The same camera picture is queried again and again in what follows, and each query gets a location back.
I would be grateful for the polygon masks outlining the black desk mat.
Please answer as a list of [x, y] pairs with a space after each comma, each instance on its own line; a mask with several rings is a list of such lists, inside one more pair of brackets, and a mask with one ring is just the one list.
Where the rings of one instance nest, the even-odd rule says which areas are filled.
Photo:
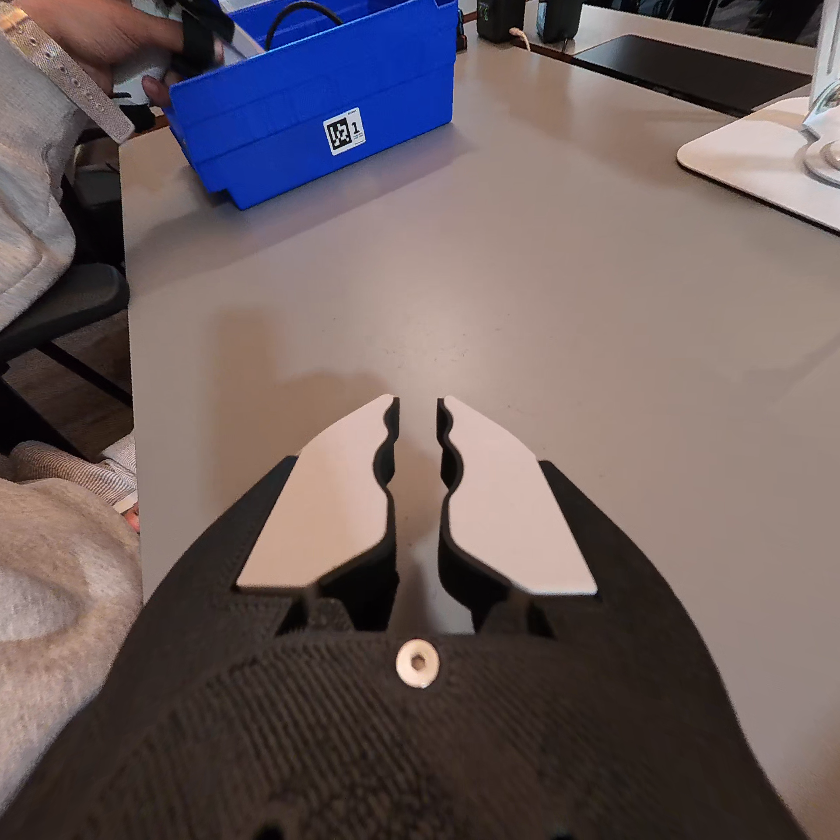
[[701, 107], [744, 117], [800, 88], [812, 77], [639, 35], [623, 35], [575, 53], [588, 70]]

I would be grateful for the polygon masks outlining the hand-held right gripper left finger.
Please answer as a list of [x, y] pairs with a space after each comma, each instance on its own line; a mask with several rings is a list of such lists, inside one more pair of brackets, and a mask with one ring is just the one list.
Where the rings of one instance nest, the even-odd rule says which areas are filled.
[[400, 401], [383, 394], [308, 442], [236, 580], [248, 594], [333, 599], [355, 629], [386, 630], [396, 597]]

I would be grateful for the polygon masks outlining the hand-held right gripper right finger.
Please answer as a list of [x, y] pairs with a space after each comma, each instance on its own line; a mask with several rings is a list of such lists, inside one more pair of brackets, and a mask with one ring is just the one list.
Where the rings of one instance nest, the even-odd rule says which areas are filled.
[[513, 433], [458, 398], [437, 400], [440, 513], [437, 568], [478, 632], [513, 598], [593, 597], [597, 583], [543, 463]]

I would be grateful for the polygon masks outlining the person's left hand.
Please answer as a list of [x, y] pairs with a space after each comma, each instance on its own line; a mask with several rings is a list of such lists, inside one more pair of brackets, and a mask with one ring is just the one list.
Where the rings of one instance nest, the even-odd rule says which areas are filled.
[[[182, 24], [147, 14], [117, 1], [22, 1], [26, 15], [80, 65], [106, 93], [112, 92], [112, 70], [147, 50], [160, 49], [173, 55], [184, 50]], [[44, 111], [50, 99], [66, 99], [40, 70], [15, 54], [19, 69], [2, 70], [7, 83], [3, 95], [8, 104], [26, 102], [26, 108]], [[182, 76], [169, 70], [163, 80], [146, 76], [142, 87], [149, 103], [157, 108], [171, 105], [169, 87]]]

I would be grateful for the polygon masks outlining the person's left forearm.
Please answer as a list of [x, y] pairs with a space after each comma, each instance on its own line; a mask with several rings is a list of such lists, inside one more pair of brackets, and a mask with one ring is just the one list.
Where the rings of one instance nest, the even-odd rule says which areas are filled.
[[115, 142], [133, 124], [63, 48], [16, 2], [2, 2], [1, 70], [20, 69], [17, 54], [66, 99], [44, 111], [1, 96], [1, 327], [30, 309], [70, 267], [77, 238], [60, 208], [61, 180], [83, 130], [92, 124]]

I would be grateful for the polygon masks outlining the blue bin with marker label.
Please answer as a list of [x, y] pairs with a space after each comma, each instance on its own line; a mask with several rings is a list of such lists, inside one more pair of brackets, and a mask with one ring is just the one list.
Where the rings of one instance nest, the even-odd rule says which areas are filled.
[[270, 49], [174, 84], [165, 110], [210, 193], [263, 203], [449, 123], [457, 2], [321, 2]]

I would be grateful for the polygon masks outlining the black charger block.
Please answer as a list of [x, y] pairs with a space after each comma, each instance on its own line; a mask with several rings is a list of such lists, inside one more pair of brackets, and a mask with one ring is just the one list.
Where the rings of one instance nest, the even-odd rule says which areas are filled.
[[512, 40], [513, 29], [522, 30], [526, 1], [477, 1], [476, 28], [481, 39], [501, 44]]
[[574, 39], [581, 24], [583, 1], [538, 1], [536, 30], [545, 45]]

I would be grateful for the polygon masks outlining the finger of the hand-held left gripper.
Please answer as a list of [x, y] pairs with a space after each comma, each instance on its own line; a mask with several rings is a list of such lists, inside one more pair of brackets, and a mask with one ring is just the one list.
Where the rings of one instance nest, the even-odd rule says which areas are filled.
[[263, 55], [266, 51], [241, 27], [234, 26], [230, 39], [219, 38], [219, 57], [223, 67], [239, 63], [251, 57]]

